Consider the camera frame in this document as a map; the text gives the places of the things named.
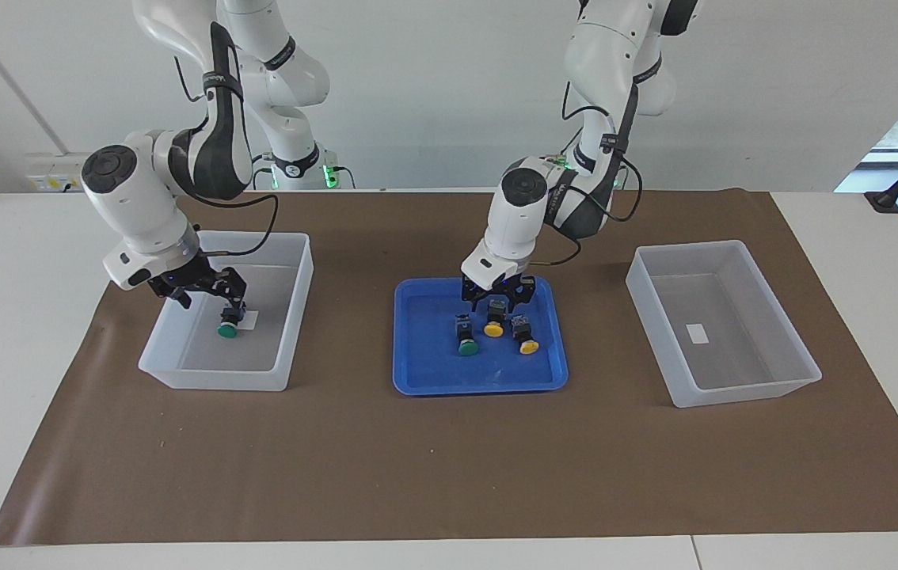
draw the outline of table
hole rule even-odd
[[[776,194],[774,199],[898,412],[898,217],[873,213],[859,195]],[[116,239],[83,195],[0,195],[0,378],[15,371],[21,379],[17,386],[0,380],[0,505],[101,299],[108,279],[97,260]],[[22,322],[34,325],[23,327]],[[419,565],[411,560],[433,567],[496,567],[495,556],[526,568],[557,567],[561,560],[602,568],[627,564],[710,570],[756,567],[771,560],[785,568],[801,563],[828,568],[833,556],[850,557],[848,565],[887,568],[890,559],[884,553],[898,556],[898,534],[108,545],[0,549],[0,567],[22,567],[26,559],[39,567],[97,559],[108,564],[118,560],[119,565],[126,560],[159,563],[177,555],[177,560],[188,560],[186,567],[208,568],[213,560],[250,566],[286,560],[293,568],[322,560],[332,561],[326,567],[341,560],[355,566],[373,560],[375,567],[388,567],[390,560],[403,560],[405,567]]]

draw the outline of blue tray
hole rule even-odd
[[[537,278],[532,302],[516,308],[530,318],[540,350],[524,356],[506,327],[492,339],[484,333],[488,299],[478,303],[474,339],[481,347],[474,356],[457,352],[456,315],[470,312],[460,300],[460,280],[409,279],[396,287],[392,383],[406,396],[449,396],[464,393],[548,392],[569,379],[561,346],[554,296]]]

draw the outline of green button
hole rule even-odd
[[[474,340],[464,340],[459,343],[460,356],[474,356],[478,353],[478,343]]]
[[[238,336],[238,329],[230,322],[221,322],[220,327],[217,327],[217,333],[220,336],[224,336],[225,339],[233,339],[235,336]]]

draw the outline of robotic arm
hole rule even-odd
[[[124,144],[101,148],[87,158],[84,191],[123,237],[105,258],[105,269],[123,289],[148,283],[156,295],[185,308],[192,302],[189,292],[223,297],[228,307],[221,313],[221,333],[233,336],[245,313],[245,282],[231,268],[216,271],[210,266],[209,257],[228,253],[203,252],[196,228],[175,199],[232,200],[249,185],[253,165],[246,102],[267,129],[275,160],[298,162],[303,155],[291,152],[308,147],[310,154],[318,148],[314,141],[305,142],[311,130],[304,115],[280,118],[268,102],[322,102],[329,77],[295,46],[275,0],[224,0],[227,21],[248,51],[239,51],[228,28],[217,22],[215,0],[134,0],[133,10],[147,35],[202,67],[207,115],[192,129],[131,133]],[[253,88],[246,94],[242,68],[249,67]]]
[[[626,165],[634,117],[659,115],[673,102],[674,81],[662,67],[660,37],[684,32],[702,0],[580,4],[584,9],[565,51],[576,99],[587,104],[580,107],[586,111],[582,141],[569,155],[575,166],[528,156],[506,169],[484,239],[461,266],[462,298],[474,307],[489,295],[506,296],[510,311],[529,302],[535,281],[524,272],[542,224],[576,243],[601,230],[615,180]]]

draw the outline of plastic bin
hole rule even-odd
[[[237,231],[199,236],[206,250],[251,249],[262,239]],[[174,389],[286,389],[313,271],[307,235],[272,234],[253,255],[212,257],[210,263],[218,270],[233,267],[249,285],[249,314],[237,338],[217,333],[226,304],[220,297],[192,293],[188,310],[166,300],[139,368]],[[253,320],[253,329],[242,329]]]
[[[639,248],[626,282],[677,407],[781,397],[822,378],[741,241]]]

